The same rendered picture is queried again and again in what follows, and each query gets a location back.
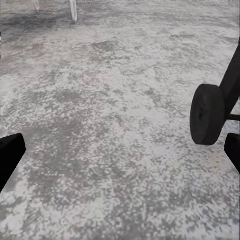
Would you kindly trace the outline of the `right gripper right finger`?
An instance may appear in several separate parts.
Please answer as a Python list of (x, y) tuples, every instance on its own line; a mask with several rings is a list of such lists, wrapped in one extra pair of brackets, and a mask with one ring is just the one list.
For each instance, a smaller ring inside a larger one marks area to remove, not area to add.
[(224, 151), (240, 173), (240, 135), (235, 133), (228, 133)]

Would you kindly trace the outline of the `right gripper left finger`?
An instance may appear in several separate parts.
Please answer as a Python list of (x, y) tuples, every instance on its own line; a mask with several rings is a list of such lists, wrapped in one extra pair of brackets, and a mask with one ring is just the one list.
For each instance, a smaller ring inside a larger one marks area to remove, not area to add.
[(26, 152), (22, 133), (0, 138), (0, 193)]

